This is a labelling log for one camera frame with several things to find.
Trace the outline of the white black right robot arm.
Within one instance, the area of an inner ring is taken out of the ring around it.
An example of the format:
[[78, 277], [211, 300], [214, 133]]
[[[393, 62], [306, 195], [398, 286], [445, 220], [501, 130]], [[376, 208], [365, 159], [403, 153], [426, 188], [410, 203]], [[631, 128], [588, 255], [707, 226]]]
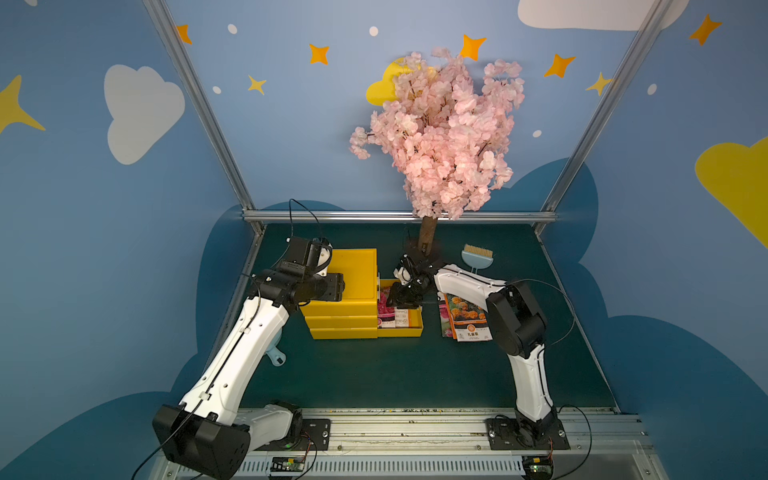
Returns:
[[544, 430], [557, 412], [549, 394], [544, 366], [548, 321], [525, 280], [506, 282], [466, 271], [455, 264], [407, 266], [393, 271], [399, 284], [389, 300], [416, 305], [430, 288], [458, 296], [486, 313], [492, 339], [510, 361], [516, 388], [516, 416], [520, 423]]

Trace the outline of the yellow plastic drawer cabinet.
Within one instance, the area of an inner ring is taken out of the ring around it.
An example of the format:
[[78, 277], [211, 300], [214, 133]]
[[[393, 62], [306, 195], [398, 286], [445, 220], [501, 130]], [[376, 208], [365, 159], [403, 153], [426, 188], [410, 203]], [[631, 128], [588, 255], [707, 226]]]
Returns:
[[313, 300], [302, 307], [314, 340], [378, 337], [379, 272], [375, 249], [335, 249], [328, 275], [343, 276], [338, 302]]

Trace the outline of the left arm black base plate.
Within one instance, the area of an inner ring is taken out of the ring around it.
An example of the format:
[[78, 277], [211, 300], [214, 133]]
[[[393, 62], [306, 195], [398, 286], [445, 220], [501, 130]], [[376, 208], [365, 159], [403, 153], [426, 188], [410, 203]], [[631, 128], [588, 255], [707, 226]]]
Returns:
[[294, 422], [285, 437], [272, 441], [258, 451], [304, 451], [307, 447], [319, 451], [329, 448], [332, 422], [330, 419], [302, 419]]

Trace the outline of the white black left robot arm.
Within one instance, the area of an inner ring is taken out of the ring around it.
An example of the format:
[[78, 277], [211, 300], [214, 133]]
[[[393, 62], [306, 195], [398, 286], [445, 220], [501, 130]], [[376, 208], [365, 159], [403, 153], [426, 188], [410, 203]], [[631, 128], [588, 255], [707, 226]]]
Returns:
[[165, 458], [214, 479], [230, 479], [248, 452], [273, 442], [295, 444], [299, 408], [268, 404], [253, 420], [238, 423], [241, 400], [290, 315], [313, 300], [339, 302], [344, 289], [339, 273], [254, 275], [239, 317], [211, 364], [178, 405], [161, 406], [152, 421]]

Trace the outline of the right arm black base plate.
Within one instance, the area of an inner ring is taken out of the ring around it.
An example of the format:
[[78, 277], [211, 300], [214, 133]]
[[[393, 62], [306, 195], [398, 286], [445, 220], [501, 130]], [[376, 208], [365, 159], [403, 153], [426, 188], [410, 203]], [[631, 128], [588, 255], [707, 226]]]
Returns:
[[562, 422], [528, 422], [505, 415], [485, 420], [486, 436], [492, 450], [569, 450], [570, 444]]

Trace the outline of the pink flower seed bag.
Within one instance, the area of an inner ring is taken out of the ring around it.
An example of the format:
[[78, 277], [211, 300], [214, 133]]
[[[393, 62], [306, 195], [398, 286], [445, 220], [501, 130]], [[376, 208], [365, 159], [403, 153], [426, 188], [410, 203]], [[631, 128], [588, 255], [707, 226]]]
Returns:
[[440, 332], [443, 338], [452, 338], [451, 317], [449, 309], [444, 301], [441, 301], [438, 305], [439, 318], [440, 318]]
[[405, 329], [410, 327], [409, 310], [387, 304], [389, 287], [382, 287], [377, 303], [378, 327], [380, 329]]

